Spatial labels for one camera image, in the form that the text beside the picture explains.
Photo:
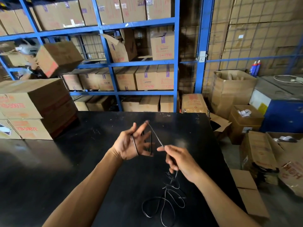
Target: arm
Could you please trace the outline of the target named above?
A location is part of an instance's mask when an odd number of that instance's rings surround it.
[[[199,167],[186,149],[169,145],[157,150],[167,152],[166,162],[171,173],[174,170],[182,171],[183,175],[198,187],[220,227],[259,227],[259,224],[241,210]]]
[[[144,151],[145,147],[150,146],[150,143],[144,143],[150,132],[141,136],[146,126],[147,122],[137,130],[134,123],[131,129],[121,132],[113,147],[106,152],[95,169],[52,212],[43,227],[91,226],[123,160],[137,156],[131,134],[139,154],[150,156],[149,152]]]

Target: concrete floor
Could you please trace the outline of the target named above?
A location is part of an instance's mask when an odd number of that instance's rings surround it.
[[[219,144],[229,168],[240,169],[239,146],[232,145],[228,137]],[[270,214],[265,227],[303,226],[303,198],[294,195],[281,181],[278,186],[263,183],[258,190]]]

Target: person's right hand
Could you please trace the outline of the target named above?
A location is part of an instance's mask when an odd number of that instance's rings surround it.
[[[173,173],[174,170],[180,170],[190,182],[195,183],[195,180],[199,177],[199,173],[202,172],[202,169],[187,149],[167,145],[165,147],[158,147],[157,151],[167,152],[166,163],[169,164],[169,171],[171,173]]]

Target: table top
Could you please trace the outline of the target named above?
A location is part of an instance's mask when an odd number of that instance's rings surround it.
[[[203,113],[79,112],[75,123],[55,141],[0,140],[0,225],[41,226],[51,212],[76,187],[119,133],[149,120],[164,145],[185,147],[201,168],[243,210],[236,185]],[[127,160],[118,170],[93,226],[161,226],[160,211],[147,218],[142,202],[163,194],[168,165],[165,153],[152,136],[154,157]],[[174,206],[175,227],[218,226],[204,197],[182,173],[177,177],[184,191],[185,208]],[[169,207],[163,217],[172,221]]]

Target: hand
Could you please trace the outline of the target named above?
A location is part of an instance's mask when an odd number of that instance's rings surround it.
[[[166,163],[169,164],[169,171],[171,173],[173,173],[174,170],[180,170],[187,180],[195,183],[195,180],[199,177],[199,173],[202,171],[202,169],[199,167],[187,149],[167,145],[164,148],[162,146],[158,147],[157,151],[167,152]]]
[[[121,157],[123,160],[132,159],[137,156],[137,151],[131,138],[132,134],[139,154],[151,156],[150,152],[146,151],[146,147],[148,148],[151,143],[144,142],[144,140],[150,136],[151,132],[149,131],[145,135],[141,136],[147,125],[148,121],[142,124],[137,130],[137,124],[134,122],[133,126],[129,130],[121,132],[113,147],[110,149],[112,153],[117,157]]]

